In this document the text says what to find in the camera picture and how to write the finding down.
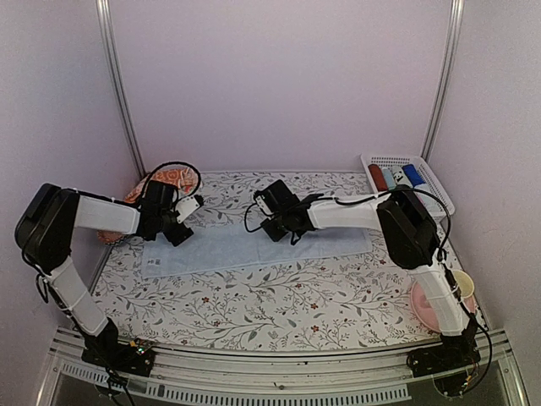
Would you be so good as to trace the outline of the light blue terry towel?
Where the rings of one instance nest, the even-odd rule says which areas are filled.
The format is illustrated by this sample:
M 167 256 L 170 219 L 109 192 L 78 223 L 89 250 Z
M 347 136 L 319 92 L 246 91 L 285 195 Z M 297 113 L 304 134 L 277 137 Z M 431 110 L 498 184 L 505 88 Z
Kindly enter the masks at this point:
M 175 247 L 163 236 L 144 244 L 141 276 L 177 277 L 196 272 L 235 270 L 371 252 L 368 232 L 361 228 L 328 228 L 306 233 L 292 245 L 290 238 L 272 241 L 266 233 L 247 233 L 243 226 L 199 228 Z

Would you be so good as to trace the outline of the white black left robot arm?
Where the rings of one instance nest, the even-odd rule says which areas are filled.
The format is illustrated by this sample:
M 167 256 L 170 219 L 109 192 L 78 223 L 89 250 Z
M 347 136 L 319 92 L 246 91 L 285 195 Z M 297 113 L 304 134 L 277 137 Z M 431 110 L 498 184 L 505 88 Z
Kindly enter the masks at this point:
M 43 184 L 14 231 L 23 261 L 46 289 L 44 299 L 58 308 L 82 333 L 88 351 L 108 367 L 140 352 L 118 340 L 118 329 L 93 299 L 74 259 L 74 250 L 93 232 L 118 233 L 153 242 L 163 237 L 174 246 L 192 235 L 186 221 L 204 204 L 191 192 L 152 181 L 134 203 L 77 189 Z

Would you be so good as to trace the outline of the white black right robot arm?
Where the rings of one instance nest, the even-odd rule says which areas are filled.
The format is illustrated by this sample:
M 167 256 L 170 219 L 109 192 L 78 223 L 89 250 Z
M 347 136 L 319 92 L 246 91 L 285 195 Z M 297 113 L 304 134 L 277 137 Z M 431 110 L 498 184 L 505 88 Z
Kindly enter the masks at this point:
M 376 195 L 351 198 L 311 194 L 299 199 L 283 181 L 254 193 L 254 203 L 265 214 L 260 224 L 275 242 L 284 236 L 296 244 L 305 233 L 327 228 L 367 228 L 382 232 L 388 256 L 410 271 L 435 312 L 440 345 L 415 350 L 410 365 L 430 371 L 454 369 L 480 360 L 475 316 L 467 310 L 452 271 L 445 263 L 444 241 L 437 234 L 419 191 L 399 186 Z

